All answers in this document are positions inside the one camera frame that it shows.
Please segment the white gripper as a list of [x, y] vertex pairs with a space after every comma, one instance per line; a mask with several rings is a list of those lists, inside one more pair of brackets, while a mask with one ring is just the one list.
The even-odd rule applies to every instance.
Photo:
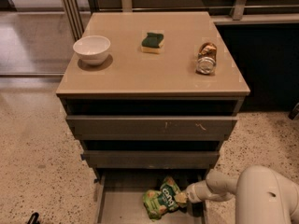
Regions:
[[181, 192], [175, 195], [175, 201], [181, 208], [185, 208], [187, 206], [188, 200], [191, 203], [200, 203], [211, 196], [211, 191], [208, 188], [206, 181], [199, 181], [190, 184], [185, 189], [185, 193]]

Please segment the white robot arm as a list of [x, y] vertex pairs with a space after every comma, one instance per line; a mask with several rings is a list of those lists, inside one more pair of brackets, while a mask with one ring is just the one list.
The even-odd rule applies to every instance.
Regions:
[[253, 165], [239, 177], [211, 169], [205, 180], [175, 196], [179, 204], [235, 197], [235, 224], [299, 224], [299, 185], [276, 171]]

